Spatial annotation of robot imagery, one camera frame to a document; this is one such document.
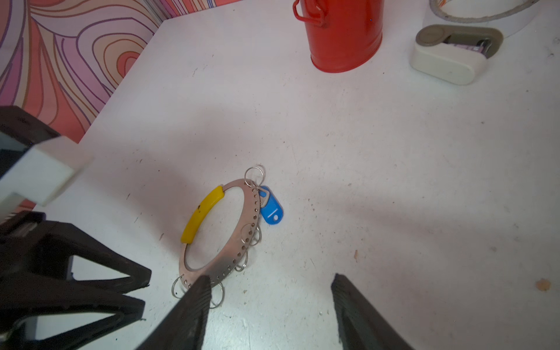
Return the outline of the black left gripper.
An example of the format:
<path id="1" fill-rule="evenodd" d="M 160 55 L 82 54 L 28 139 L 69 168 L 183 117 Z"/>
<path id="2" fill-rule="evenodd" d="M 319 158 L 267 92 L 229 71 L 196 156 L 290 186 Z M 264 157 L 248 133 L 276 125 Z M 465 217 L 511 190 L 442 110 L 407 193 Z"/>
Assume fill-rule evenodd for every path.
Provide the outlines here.
<path id="1" fill-rule="evenodd" d="M 20 107 L 3 106 L 1 177 L 30 147 L 59 136 Z M 77 281 L 71 275 L 74 256 L 124 276 Z M 79 349 L 139 321 L 145 302 L 124 293 L 147 287 L 151 276 L 149 268 L 73 224 L 45 221 L 42 213 L 10 214 L 1 221 L 1 348 Z M 104 318 L 44 339 L 32 334 L 41 316 L 91 313 Z"/>

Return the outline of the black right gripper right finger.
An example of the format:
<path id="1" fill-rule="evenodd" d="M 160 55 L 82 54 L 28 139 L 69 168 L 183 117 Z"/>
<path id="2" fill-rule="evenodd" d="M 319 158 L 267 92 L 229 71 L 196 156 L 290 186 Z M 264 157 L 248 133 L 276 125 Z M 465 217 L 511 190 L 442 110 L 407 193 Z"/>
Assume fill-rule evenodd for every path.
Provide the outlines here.
<path id="1" fill-rule="evenodd" d="M 331 291 L 344 350 L 413 349 L 346 276 L 336 274 Z"/>

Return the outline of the silver metal keyring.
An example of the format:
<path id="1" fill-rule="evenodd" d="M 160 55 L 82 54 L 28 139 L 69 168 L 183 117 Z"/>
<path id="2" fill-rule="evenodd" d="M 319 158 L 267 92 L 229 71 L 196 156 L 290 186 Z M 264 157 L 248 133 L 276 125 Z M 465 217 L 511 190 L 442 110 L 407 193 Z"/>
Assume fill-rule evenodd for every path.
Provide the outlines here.
<path id="1" fill-rule="evenodd" d="M 177 275 L 171 296 L 179 299 L 207 278 L 211 309 L 229 296 L 233 280 L 246 273 L 263 240 L 264 209 L 272 195 L 268 167 L 255 163 L 228 179 L 198 172 L 189 189 L 194 197 L 179 235 Z"/>

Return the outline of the blue key tag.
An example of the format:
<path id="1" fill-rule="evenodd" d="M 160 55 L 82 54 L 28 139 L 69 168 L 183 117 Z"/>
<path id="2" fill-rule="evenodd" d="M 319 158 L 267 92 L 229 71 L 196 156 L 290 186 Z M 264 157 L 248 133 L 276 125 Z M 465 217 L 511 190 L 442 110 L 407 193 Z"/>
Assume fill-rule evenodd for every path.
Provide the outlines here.
<path id="1" fill-rule="evenodd" d="M 279 224 L 284 217 L 284 210 L 277 197 L 267 186 L 259 189 L 261 199 L 261 216 L 269 225 Z"/>

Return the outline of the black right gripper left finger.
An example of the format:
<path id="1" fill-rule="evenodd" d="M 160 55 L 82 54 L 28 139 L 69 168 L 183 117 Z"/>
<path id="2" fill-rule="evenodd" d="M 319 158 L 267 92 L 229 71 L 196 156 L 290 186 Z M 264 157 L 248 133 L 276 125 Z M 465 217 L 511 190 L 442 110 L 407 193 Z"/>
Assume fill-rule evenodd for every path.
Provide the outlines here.
<path id="1" fill-rule="evenodd" d="M 137 349 L 201 349 L 210 301 L 210 278 L 199 277 Z"/>

